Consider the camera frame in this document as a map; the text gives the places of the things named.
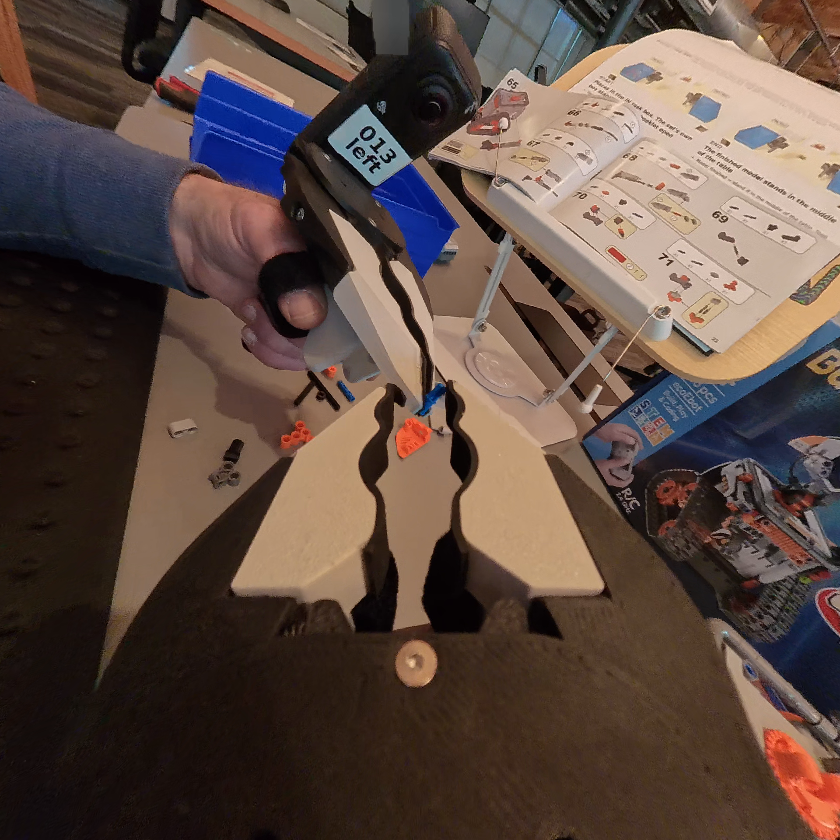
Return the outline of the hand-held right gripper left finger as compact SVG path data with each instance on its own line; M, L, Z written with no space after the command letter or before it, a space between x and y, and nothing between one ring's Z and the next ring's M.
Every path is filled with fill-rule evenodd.
M293 458L232 581L239 596L334 600L355 606L381 596L391 566L377 482L388 466L394 385L341 415Z

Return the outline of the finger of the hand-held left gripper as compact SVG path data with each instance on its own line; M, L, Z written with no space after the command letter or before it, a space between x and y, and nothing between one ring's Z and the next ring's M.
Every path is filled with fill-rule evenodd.
M333 299L379 372L402 391L406 407L420 408L426 395L422 393L421 351L416 325L410 329L406 324L412 305L396 277L396 262L401 260L394 248L386 242L373 245L337 212L329 211L329 220L349 260Z
M406 321L409 329L416 325L416 341L421 351L422 393L433 390L435 380L435 338L434 320L423 282L414 269L402 261L396 262L396 277L399 279L412 305L412 317Z

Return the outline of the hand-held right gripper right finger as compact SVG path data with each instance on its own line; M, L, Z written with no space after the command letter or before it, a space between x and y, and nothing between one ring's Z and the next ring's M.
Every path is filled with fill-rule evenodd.
M451 466L462 484L452 530L466 589L483 606L545 596L594 596L604 581L550 460L493 402L448 383Z

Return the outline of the person's left forearm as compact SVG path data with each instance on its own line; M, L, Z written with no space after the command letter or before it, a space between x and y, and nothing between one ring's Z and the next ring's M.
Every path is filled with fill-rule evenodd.
M1 84L1 248L74 259L203 296L183 277L170 211L183 178L218 175L63 119Z

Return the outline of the person's left hand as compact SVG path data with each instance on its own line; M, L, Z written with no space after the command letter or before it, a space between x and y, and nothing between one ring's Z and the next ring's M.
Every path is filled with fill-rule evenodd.
M175 257L186 284L222 303L243 323L241 341L259 362L303 371L302 339L281 336L258 301L262 266L305 243L272 197L197 173L175 190L170 210Z

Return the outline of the black long axle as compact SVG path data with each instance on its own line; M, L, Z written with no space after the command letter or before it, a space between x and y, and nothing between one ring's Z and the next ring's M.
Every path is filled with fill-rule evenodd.
M329 388L322 382L322 380L312 371L307 371L308 379L317 392L317 399L327 403L334 412L338 413L341 408L339 402L330 392Z

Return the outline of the orange angled panel piece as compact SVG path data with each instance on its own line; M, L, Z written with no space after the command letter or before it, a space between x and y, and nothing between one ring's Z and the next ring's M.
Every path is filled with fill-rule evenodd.
M406 459L425 446L433 434L432 428L417 416L408 417L395 432L395 449L400 459Z

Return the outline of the blue bin with white label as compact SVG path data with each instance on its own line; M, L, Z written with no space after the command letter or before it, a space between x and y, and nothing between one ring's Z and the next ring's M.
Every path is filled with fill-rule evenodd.
M281 167L311 118L214 71L205 76L193 114L190 161L230 183L281 198ZM424 277L459 224L413 165L373 190Z

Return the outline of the blue printed cardboard box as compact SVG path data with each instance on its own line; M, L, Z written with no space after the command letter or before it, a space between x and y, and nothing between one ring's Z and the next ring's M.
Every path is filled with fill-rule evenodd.
M663 373L583 439L705 617L839 708L839 328L726 384Z

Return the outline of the black office chair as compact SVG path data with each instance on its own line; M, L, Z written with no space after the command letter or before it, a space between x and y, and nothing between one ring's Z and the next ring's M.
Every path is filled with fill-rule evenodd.
M175 2L171 32L159 34L162 1L129 1L122 36L121 63L134 80L153 84L193 18L202 18L205 2Z

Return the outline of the black studded foam mat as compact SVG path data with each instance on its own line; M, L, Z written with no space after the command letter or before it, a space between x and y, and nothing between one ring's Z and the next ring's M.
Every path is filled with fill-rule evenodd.
M2 838L57 837L54 763L94 686L166 293L1 259Z

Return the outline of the grey tracked toy robot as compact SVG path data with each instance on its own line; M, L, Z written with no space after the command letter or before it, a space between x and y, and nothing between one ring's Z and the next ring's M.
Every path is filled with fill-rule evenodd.
M707 624L773 777L813 838L838 838L838 717L822 714L729 624Z

